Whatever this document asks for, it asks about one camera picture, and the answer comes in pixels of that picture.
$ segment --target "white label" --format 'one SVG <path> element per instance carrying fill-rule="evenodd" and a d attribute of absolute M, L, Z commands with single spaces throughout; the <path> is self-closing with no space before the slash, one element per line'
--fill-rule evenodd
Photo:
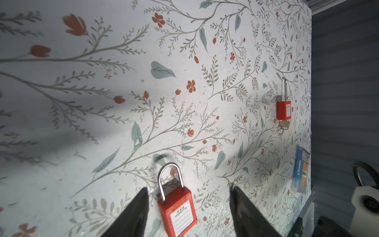
<path fill-rule="evenodd" d="M 290 117 L 291 116 L 291 105 L 288 104 L 286 105 L 286 117 Z"/>
<path fill-rule="evenodd" d="M 170 217 L 174 227 L 175 236 L 178 236 L 193 222 L 190 201 L 186 201 L 176 209 Z"/>

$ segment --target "red padlock body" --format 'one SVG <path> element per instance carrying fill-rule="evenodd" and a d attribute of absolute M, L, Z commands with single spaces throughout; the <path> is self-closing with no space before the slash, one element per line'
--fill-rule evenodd
<path fill-rule="evenodd" d="M 276 118 L 288 120 L 291 118 L 291 101 L 276 102 Z"/>
<path fill-rule="evenodd" d="M 158 201 L 164 229 L 169 237 L 184 237 L 197 223 L 192 193 L 184 186 L 166 195 L 166 204 Z"/>

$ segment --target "dark gray wall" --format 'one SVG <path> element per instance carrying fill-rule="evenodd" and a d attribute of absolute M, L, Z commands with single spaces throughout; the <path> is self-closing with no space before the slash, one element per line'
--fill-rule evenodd
<path fill-rule="evenodd" d="M 351 164 L 379 170 L 378 136 L 379 7 L 348 0 L 312 17 L 315 220 L 323 215 L 349 229 L 357 186 Z"/>

